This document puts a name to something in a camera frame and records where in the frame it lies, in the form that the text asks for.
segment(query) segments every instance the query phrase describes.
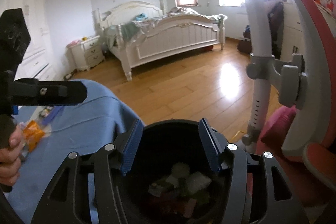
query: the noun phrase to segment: headboard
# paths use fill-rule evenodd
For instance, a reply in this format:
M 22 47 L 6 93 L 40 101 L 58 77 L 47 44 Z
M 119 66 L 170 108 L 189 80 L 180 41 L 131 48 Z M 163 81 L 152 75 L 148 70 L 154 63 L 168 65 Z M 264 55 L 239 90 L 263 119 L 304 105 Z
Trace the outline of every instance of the headboard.
M 118 5 L 107 11 L 109 14 L 104 20 L 99 10 L 95 13 L 98 15 L 98 22 L 101 28 L 108 28 L 111 25 L 124 24 L 131 21 L 139 14 L 145 13 L 147 17 L 160 17 L 163 15 L 162 10 L 154 6 L 155 3 L 143 1 L 130 1 Z

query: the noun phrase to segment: drawer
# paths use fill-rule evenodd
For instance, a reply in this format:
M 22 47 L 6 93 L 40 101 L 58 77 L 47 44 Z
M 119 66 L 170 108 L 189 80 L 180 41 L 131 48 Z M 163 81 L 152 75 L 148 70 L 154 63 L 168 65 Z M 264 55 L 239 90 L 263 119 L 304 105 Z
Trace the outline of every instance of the drawer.
M 289 28 L 285 26 L 283 28 L 283 40 L 281 49 L 281 60 L 282 61 L 292 61 L 293 47 L 297 47 L 296 53 L 303 52 L 303 33 L 297 29 Z
M 22 62 L 22 69 L 26 77 L 32 78 L 48 64 L 46 52 L 42 51 Z
M 47 66 L 43 71 L 41 71 L 36 77 L 40 81 L 53 81 L 56 77 L 56 72 L 52 66 Z
M 93 54 L 87 58 L 87 62 L 89 65 L 99 63 L 104 59 L 103 52 L 99 51 L 96 54 Z
M 95 47 L 85 51 L 84 56 L 85 56 L 85 58 L 88 58 L 89 56 L 91 56 L 93 54 L 98 54 L 99 52 L 101 52 L 101 45 L 95 46 Z
M 284 25 L 302 31 L 299 12 L 294 4 L 285 4 L 283 6 L 285 13 Z
M 88 41 L 86 43 L 83 44 L 83 47 L 84 47 L 84 50 L 87 51 L 93 47 L 96 47 L 100 44 L 99 42 L 99 38 L 95 39 L 95 40 L 91 40 L 91 41 Z

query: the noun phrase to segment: white bed frame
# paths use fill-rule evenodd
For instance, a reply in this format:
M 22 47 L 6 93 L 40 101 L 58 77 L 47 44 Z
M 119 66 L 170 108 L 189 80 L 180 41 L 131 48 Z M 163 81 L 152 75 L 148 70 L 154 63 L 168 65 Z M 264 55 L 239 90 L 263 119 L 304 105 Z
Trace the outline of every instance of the white bed frame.
M 145 13 L 148 17 L 163 15 L 162 10 L 154 3 L 142 1 L 121 4 L 108 11 L 109 15 L 104 20 L 99 10 L 95 11 L 102 30 L 118 25 L 117 46 L 110 47 L 110 50 L 121 61 L 128 81 L 132 80 L 132 68 L 142 64 L 218 43 L 221 44 L 221 49 L 224 49 L 224 20 L 226 18 L 221 19 L 218 27 L 205 17 L 185 14 L 162 19 L 157 27 L 141 35 L 131 45 L 126 45 L 120 25 L 129 22 L 141 13 Z

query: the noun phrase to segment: blue tablecloth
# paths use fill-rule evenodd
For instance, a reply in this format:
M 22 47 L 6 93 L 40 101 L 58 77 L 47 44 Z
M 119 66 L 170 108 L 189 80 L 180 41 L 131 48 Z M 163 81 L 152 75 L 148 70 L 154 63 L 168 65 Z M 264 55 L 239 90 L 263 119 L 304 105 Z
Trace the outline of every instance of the blue tablecloth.
M 108 88 L 90 80 L 81 80 L 87 87 L 87 99 L 77 106 L 66 106 L 51 123 L 52 133 L 42 139 L 23 163 L 21 177 L 9 194 L 8 201 L 25 223 L 30 223 L 37 204 L 65 157 L 72 151 L 80 155 L 96 152 L 126 132 L 139 118 Z M 16 119 L 26 122 L 36 107 L 22 107 Z M 98 223 L 95 208 L 93 177 L 89 177 L 91 218 Z

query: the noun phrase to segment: finger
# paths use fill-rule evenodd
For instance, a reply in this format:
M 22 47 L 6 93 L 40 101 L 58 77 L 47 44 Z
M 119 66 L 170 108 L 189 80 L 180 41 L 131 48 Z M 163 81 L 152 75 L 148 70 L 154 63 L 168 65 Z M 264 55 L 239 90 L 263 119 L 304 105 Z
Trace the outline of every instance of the finger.
M 16 126 L 15 131 L 9 137 L 9 145 L 11 148 L 15 148 L 23 139 L 23 132 L 19 125 Z
M 17 147 L 0 149 L 0 162 L 2 163 L 13 163 L 19 157 L 21 150 L 23 148 L 23 142 L 21 142 Z
M 21 167 L 21 160 L 16 159 L 12 164 L 0 164 L 0 177 L 1 178 L 11 178 L 13 177 Z
M 14 184 L 17 182 L 17 180 L 20 177 L 20 173 L 16 173 L 13 177 L 5 179 L 5 178 L 0 178 L 0 183 L 7 185 L 7 186 L 14 186 Z

